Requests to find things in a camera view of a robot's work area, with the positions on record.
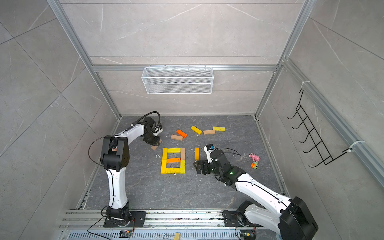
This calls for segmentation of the orange-yellow block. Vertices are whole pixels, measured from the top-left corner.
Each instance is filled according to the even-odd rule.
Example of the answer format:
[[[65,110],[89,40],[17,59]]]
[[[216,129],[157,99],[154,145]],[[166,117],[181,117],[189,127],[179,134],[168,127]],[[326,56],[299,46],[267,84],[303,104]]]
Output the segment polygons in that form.
[[[200,160],[200,148],[195,148],[195,161]]]

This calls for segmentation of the yellow block bottom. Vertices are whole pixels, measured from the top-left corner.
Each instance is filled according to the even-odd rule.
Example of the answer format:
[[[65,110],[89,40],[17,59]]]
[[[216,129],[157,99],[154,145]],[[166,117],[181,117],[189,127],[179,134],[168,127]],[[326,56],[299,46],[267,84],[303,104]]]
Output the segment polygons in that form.
[[[161,174],[165,175],[166,173],[167,173],[167,160],[162,160]]]

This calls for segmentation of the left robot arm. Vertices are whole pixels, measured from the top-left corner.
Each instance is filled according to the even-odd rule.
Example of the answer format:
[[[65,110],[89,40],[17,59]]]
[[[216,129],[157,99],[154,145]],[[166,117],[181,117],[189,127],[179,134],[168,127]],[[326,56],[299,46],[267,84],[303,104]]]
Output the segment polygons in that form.
[[[125,174],[130,161],[129,144],[138,137],[153,147],[160,145],[163,131],[161,115],[152,111],[137,119],[129,127],[115,135],[102,137],[100,161],[91,161],[102,166],[108,176],[110,200],[105,210],[105,226],[126,227],[134,223],[126,194]]]

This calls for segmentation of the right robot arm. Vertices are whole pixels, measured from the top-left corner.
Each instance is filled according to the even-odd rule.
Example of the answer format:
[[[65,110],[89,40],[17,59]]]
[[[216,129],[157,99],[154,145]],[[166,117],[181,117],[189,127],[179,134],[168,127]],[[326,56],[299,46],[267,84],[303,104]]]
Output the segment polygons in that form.
[[[194,162],[197,174],[213,174],[225,186],[256,201],[243,202],[231,219],[242,226],[263,226],[283,240],[313,239],[319,226],[302,199],[291,199],[262,185],[245,170],[231,165],[225,153],[213,145],[205,146],[204,151],[207,159]]]

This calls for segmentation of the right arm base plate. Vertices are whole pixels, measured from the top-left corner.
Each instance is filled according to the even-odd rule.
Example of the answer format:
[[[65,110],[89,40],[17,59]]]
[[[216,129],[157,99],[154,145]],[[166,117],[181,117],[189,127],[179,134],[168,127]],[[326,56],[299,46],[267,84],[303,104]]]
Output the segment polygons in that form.
[[[245,210],[249,206],[256,206],[265,210],[259,204],[254,204],[250,201],[244,201],[235,211],[223,210],[221,211],[222,217],[225,221],[226,227],[240,227],[240,226],[252,226],[253,224],[249,222],[245,217]]]

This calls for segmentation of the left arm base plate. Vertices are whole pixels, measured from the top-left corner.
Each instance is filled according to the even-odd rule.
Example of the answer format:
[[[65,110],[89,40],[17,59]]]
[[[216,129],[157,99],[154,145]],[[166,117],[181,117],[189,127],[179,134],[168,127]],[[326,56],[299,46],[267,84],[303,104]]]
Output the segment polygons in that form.
[[[130,216],[125,219],[118,219],[113,217],[106,217],[103,224],[104,228],[142,228],[146,220],[145,211],[133,211],[130,212]]]

